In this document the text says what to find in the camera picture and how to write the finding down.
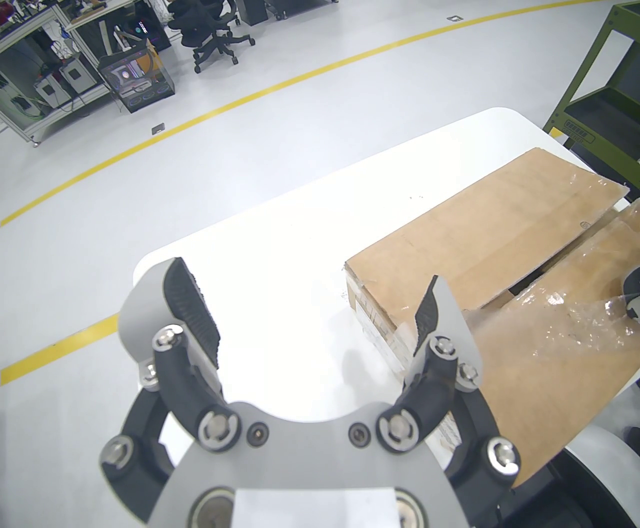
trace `black office chair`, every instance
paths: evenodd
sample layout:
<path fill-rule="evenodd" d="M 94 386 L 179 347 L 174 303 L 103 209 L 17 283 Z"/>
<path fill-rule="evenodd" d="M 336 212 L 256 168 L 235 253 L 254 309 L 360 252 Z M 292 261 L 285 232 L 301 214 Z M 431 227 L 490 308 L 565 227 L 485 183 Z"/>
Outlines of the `black office chair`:
<path fill-rule="evenodd" d="M 222 14 L 223 2 L 229 5 L 228 13 Z M 236 25 L 240 24 L 235 0 L 175 0 L 167 9 L 173 15 L 169 28 L 179 29 L 182 32 L 182 45 L 194 48 L 194 71 L 197 74 L 201 71 L 200 65 L 214 50 L 229 55 L 233 64 L 238 64 L 236 55 L 228 45 L 246 40 L 250 45 L 255 45 L 255 40 L 250 35 L 234 36 L 229 28 L 233 20 Z"/>

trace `yellow floor line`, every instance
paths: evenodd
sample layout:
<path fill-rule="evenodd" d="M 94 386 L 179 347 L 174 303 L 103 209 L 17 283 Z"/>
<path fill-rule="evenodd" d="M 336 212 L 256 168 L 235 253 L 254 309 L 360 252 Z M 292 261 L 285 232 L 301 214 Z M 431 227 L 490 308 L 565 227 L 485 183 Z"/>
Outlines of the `yellow floor line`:
<path fill-rule="evenodd" d="M 118 330 L 118 314 L 107 317 L 99 323 L 92 324 L 89 328 L 65 337 L 62 341 L 38 350 L 13 365 L 5 367 L 0 371 L 0 385 L 6 385 L 10 381 L 17 380 L 44 365 L 49 365 L 49 363 L 53 363 L 55 360 L 71 354 L 71 352 L 75 352 L 103 337 L 111 335 L 116 330 Z"/>
<path fill-rule="evenodd" d="M 442 28 L 432 29 L 431 31 L 426 31 L 425 33 L 419 33 L 418 35 L 413 35 L 408 38 L 396 40 L 395 42 L 392 42 L 390 44 L 385 44 L 384 46 L 379 46 L 377 48 L 370 49 L 369 51 L 359 53 L 357 55 L 334 62 L 332 64 L 327 64 L 327 66 L 323 66 L 316 70 L 311 70 L 306 74 L 298 75 L 297 77 L 293 77 L 292 79 L 288 79 L 287 81 L 274 84 L 269 88 L 265 88 L 264 90 L 260 90 L 259 92 L 252 93 L 251 95 L 242 97 L 241 99 L 225 104 L 224 106 L 221 106 L 214 110 L 210 110 L 206 114 L 203 114 L 199 117 L 191 119 L 190 121 L 187 121 L 186 123 L 178 125 L 175 128 L 169 129 L 162 134 L 155 135 L 150 139 L 148 139 L 147 141 L 143 141 L 139 145 L 136 145 L 135 147 L 128 148 L 124 152 L 121 152 L 120 154 L 110 157 L 108 160 L 103 161 L 102 163 L 99 163 L 95 167 L 92 167 L 89 170 L 84 171 L 83 173 L 80 173 L 78 176 L 71 178 L 69 181 L 64 182 L 62 185 L 59 185 L 54 189 L 51 189 L 48 193 L 43 194 L 42 196 L 40 196 L 39 198 L 36 198 L 35 200 L 28 203 L 24 207 L 21 207 L 17 211 L 11 213 L 3 221 L 0 221 L 0 226 L 8 224 L 9 222 L 11 222 L 11 220 L 15 220 L 21 214 L 24 214 L 30 209 L 33 209 L 36 205 L 39 205 L 45 200 L 48 200 L 49 198 L 51 198 L 52 196 L 55 196 L 58 193 L 61 193 L 65 189 L 68 189 L 71 185 L 74 185 L 84 180 L 85 178 L 88 178 L 89 176 L 96 174 L 102 169 L 107 168 L 108 166 L 111 166 L 114 163 L 119 162 L 120 160 L 125 159 L 126 157 L 129 157 L 137 152 L 140 152 L 141 150 L 147 147 L 150 147 L 151 145 L 155 145 L 156 143 L 159 143 L 160 141 L 164 141 L 170 138 L 171 136 L 175 136 L 179 132 L 190 129 L 195 125 L 202 123 L 203 121 L 211 119 L 212 117 L 223 114 L 224 112 L 228 112 L 229 110 L 233 110 L 234 108 L 238 108 L 239 106 L 242 106 L 243 104 L 247 104 L 248 102 L 255 101 L 256 99 L 264 97 L 265 95 L 269 95 L 270 93 L 278 92 L 279 90 L 283 90 L 284 88 L 288 88 L 289 86 L 293 86 L 294 84 L 301 83 L 302 81 L 306 81 L 307 79 L 312 79 L 313 77 L 317 77 L 318 75 L 322 75 L 324 73 L 330 72 L 337 68 L 341 68 L 343 66 L 346 66 L 347 64 L 353 64 L 354 62 L 358 62 L 363 59 L 373 57 L 374 55 L 379 55 L 380 53 L 384 53 L 385 51 L 389 51 L 391 49 L 395 49 L 397 47 L 404 46 L 406 44 L 411 44 L 412 42 L 417 42 L 419 40 L 423 40 L 431 36 L 441 35 L 442 33 L 448 33 L 449 31 L 455 31 L 461 28 L 468 28 L 469 26 L 475 26 L 476 24 L 482 24 L 483 22 L 490 22 L 491 20 L 504 19 L 507 17 L 515 16 L 515 15 L 523 15 L 525 13 L 532 13 L 535 11 L 542 11 L 545 9 L 551 9 L 551 8 L 562 7 L 562 6 L 572 6 L 576 4 L 585 4 L 589 2 L 599 2 L 599 1 L 602 1 L 602 0 L 566 0 L 564 2 L 553 2 L 551 4 L 543 4 L 539 6 L 516 9 L 513 11 L 506 11 L 504 13 L 497 13 L 495 15 L 480 17 L 479 19 L 465 20 L 463 22 L 457 22 L 455 24 L 444 26 Z"/>

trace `white tabletop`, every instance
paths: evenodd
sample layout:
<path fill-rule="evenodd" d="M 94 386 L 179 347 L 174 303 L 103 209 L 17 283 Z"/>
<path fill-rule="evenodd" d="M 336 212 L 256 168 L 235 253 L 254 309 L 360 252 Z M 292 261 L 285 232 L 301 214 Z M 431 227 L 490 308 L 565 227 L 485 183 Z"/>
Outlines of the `white tabletop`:
<path fill-rule="evenodd" d="M 400 384 L 349 307 L 345 261 L 534 147 L 588 168 L 522 115 L 492 108 L 160 248 L 134 281 L 185 259 L 221 333 L 228 401 L 293 420 L 391 403 Z"/>

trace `floor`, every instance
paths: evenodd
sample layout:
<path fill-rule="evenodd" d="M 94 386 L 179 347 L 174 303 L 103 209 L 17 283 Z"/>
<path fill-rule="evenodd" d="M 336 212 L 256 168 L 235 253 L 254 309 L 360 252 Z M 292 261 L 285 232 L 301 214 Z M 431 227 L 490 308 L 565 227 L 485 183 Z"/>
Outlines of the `floor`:
<path fill-rule="evenodd" d="M 0 135 L 0 218 L 192 118 L 335 61 L 536 0 L 341 0 L 250 29 L 257 45 L 193 72 L 135 115 L 108 102 L 31 148 Z M 542 126 L 613 2 L 488 20 L 333 69 L 204 120 L 89 176 L 0 228 L 0 367 L 118 312 L 146 253 L 338 168 L 493 106 Z M 567 38 L 566 28 L 571 28 Z M 240 29 L 248 31 L 248 26 Z M 614 43 L 611 56 L 620 54 Z M 590 83 L 610 73 L 604 60 Z M 136 526 L 97 468 L 136 393 L 115 335 L 0 387 L 0 527 Z M 628 420 L 640 423 L 633 409 Z"/>

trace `cardboard box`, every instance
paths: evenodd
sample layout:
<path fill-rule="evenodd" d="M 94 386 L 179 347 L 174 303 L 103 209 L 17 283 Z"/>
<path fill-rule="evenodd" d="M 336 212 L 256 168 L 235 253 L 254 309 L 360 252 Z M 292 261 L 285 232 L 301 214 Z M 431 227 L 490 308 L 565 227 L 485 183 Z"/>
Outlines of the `cardboard box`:
<path fill-rule="evenodd" d="M 638 204 L 611 209 L 626 191 L 536 148 L 346 262 L 349 302 L 398 376 L 431 277 L 447 279 L 483 356 L 481 390 L 522 455 L 516 483 L 640 368 L 640 328 L 611 301 L 640 266 Z"/>

